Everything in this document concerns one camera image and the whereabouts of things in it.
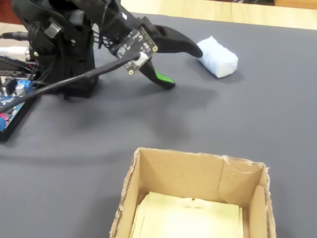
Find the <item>yellow paper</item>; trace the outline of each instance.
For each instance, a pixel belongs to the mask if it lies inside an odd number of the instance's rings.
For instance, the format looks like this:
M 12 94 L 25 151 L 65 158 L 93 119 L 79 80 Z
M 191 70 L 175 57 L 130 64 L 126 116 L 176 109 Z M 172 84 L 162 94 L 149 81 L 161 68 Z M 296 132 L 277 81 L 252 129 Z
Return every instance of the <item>yellow paper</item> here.
M 138 206 L 131 238 L 241 238 L 239 206 L 150 192 Z
M 242 207 L 239 209 L 239 238 L 243 238 L 243 213 Z

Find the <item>blue circuit board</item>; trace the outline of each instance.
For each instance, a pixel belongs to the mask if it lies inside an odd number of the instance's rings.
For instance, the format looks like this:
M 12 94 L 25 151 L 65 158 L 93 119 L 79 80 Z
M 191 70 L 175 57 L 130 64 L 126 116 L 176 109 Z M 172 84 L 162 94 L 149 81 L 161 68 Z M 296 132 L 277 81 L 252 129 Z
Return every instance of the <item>blue circuit board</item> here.
M 16 97 L 18 97 L 18 96 L 15 96 L 15 95 L 12 95 L 12 96 L 0 95 L 0 107 L 3 107 L 6 104 L 12 102 Z M 8 112 L 0 114 L 0 120 L 2 120 L 2 122 L 5 120 L 5 125 L 0 122 L 0 131 L 5 130 L 10 125 L 10 123 L 12 122 L 14 117 L 22 109 L 23 105 L 24 105 L 24 103 L 21 103 L 18 106 L 16 106 L 16 107 L 12 108 L 11 110 L 9 110 Z

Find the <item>capacitor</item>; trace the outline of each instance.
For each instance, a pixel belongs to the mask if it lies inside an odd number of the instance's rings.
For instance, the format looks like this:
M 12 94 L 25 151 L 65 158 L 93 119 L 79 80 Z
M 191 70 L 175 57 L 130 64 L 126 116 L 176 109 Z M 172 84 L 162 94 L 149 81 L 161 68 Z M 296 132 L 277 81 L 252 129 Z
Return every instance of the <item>capacitor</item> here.
M 25 86 L 24 86 L 24 84 L 18 84 L 15 87 L 15 92 L 16 92 L 16 95 L 18 95 L 18 96 L 24 96 L 25 95 Z

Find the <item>circuit board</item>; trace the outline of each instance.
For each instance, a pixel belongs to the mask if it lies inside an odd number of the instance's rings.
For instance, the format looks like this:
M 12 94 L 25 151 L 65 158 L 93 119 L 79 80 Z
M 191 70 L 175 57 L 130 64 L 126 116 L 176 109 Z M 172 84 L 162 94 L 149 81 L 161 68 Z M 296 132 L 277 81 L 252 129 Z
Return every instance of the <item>circuit board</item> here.
M 1 77 L 0 88 L 4 86 L 5 79 Z M 27 80 L 27 78 L 19 78 L 17 80 L 17 86 L 21 83 L 29 85 L 29 91 L 32 90 L 32 82 Z M 3 88 L 0 90 L 0 108 L 12 102 L 16 98 L 20 97 L 17 93 L 17 89 L 11 92 L 9 95 L 3 93 Z M 15 129 L 18 127 L 19 123 L 22 121 L 25 114 L 31 108 L 35 100 L 28 101 L 26 103 L 21 103 L 18 106 L 8 110 L 5 113 L 0 114 L 0 141 L 7 141 Z
M 6 104 L 12 102 L 16 97 L 18 96 L 3 96 L 0 95 L 0 108 L 5 106 Z M 4 118 L 6 121 L 6 127 L 1 128 L 0 130 L 5 130 L 8 128 L 10 123 L 13 121 L 14 117 L 19 113 L 19 111 L 23 108 L 24 103 L 21 103 L 20 105 L 10 109 L 8 112 L 4 114 L 0 114 L 0 117 Z
M 122 58 L 129 52 L 141 53 L 140 59 L 129 62 L 125 65 L 129 74 L 133 74 L 141 68 L 142 65 L 158 51 L 157 45 L 143 27 L 131 31 L 130 34 L 119 44 L 119 47 L 120 48 L 116 53 L 118 58 Z

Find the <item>green fingertip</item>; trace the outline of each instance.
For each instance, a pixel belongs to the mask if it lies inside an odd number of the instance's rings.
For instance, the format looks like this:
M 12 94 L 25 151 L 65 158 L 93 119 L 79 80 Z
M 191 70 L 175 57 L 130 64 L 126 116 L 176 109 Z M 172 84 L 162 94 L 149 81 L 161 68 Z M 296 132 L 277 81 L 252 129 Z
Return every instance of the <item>green fingertip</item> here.
M 165 81 L 165 82 L 169 82 L 169 83 L 174 83 L 174 81 L 172 79 L 170 79 L 169 77 L 166 77 L 165 75 L 157 72 L 156 70 L 155 70 L 155 74 L 157 75 L 159 80 L 162 80 L 162 81 Z

